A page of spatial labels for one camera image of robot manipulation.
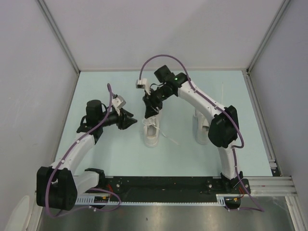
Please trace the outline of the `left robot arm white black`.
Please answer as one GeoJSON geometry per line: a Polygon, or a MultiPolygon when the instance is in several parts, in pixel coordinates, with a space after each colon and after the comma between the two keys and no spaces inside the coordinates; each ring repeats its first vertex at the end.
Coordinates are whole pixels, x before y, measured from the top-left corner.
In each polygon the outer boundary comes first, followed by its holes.
{"type": "Polygon", "coordinates": [[[69,211],[81,194],[92,189],[99,193],[106,188],[103,170],[87,168],[79,176],[74,174],[85,155],[98,142],[104,127],[116,125],[119,130],[125,130],[137,123],[133,114],[123,108],[125,103],[121,96],[112,97],[109,106],[99,100],[87,102],[86,115],[81,119],[72,146],[59,160],[37,171],[38,206],[69,211]]]}

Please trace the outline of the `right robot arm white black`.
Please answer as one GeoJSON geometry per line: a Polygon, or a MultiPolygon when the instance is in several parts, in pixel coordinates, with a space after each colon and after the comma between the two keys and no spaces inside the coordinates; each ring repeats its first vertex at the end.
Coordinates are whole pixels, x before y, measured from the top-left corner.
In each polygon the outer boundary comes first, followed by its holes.
{"type": "Polygon", "coordinates": [[[152,89],[147,79],[139,78],[136,87],[144,89],[142,100],[145,104],[144,131],[150,127],[159,130],[159,120],[163,109],[163,101],[171,96],[179,97],[195,108],[198,119],[196,139],[199,143],[210,140],[218,148],[221,160],[222,188],[227,193],[233,193],[239,188],[243,174],[238,169],[235,154],[237,139],[242,139],[239,131],[237,110],[234,106],[225,107],[202,92],[184,71],[175,75],[164,65],[154,73],[159,81],[156,89],[152,89]]]}

